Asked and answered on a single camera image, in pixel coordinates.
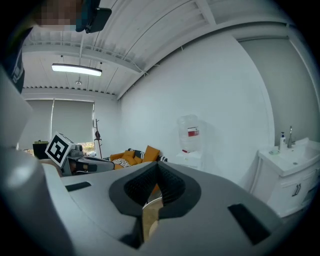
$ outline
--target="faucet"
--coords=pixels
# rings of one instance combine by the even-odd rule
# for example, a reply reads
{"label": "faucet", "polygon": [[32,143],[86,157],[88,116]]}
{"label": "faucet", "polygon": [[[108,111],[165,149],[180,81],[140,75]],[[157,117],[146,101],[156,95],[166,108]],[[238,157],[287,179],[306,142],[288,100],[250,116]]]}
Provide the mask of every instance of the faucet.
{"label": "faucet", "polygon": [[288,140],[288,149],[291,149],[292,148],[292,125],[290,126],[290,137],[289,137],[289,140]]}

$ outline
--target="white cabinet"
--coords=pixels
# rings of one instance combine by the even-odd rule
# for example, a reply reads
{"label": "white cabinet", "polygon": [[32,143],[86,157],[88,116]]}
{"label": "white cabinet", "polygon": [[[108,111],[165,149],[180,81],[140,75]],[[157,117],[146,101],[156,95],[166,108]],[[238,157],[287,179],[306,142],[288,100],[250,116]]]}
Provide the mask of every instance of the white cabinet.
{"label": "white cabinet", "polygon": [[320,162],[296,173],[280,176],[260,158],[253,195],[270,206],[280,217],[306,207],[319,183]]}

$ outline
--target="bathroom vanity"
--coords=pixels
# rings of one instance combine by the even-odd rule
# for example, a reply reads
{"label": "bathroom vanity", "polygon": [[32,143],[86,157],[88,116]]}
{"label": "bathroom vanity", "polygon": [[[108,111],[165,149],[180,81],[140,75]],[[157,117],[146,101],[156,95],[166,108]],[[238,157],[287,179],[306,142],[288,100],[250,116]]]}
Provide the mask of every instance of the bathroom vanity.
{"label": "bathroom vanity", "polygon": [[292,148],[270,154],[278,147],[261,149],[251,193],[280,217],[308,206],[320,180],[320,143],[304,138]]}

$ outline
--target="window blind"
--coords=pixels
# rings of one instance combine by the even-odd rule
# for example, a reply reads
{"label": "window blind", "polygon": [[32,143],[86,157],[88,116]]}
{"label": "window blind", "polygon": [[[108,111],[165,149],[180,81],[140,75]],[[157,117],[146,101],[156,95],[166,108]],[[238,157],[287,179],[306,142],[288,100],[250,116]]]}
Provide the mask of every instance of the window blind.
{"label": "window blind", "polygon": [[19,149],[33,149],[33,143],[51,139],[51,114],[53,100],[27,100],[32,107],[31,118],[26,124],[20,140]]}
{"label": "window blind", "polygon": [[55,100],[51,134],[59,132],[74,143],[93,142],[93,102]]}

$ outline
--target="ceiling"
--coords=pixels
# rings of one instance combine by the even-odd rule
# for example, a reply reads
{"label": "ceiling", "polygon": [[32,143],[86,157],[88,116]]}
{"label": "ceiling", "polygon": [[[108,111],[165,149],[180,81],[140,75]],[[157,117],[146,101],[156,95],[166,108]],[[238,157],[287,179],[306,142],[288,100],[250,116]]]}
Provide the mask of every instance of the ceiling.
{"label": "ceiling", "polygon": [[[253,22],[288,23],[267,0],[101,0],[112,15],[100,32],[34,27],[22,49],[23,88],[59,88],[116,95],[119,99],[162,58],[207,33]],[[53,63],[102,70],[102,76],[52,71]]]}

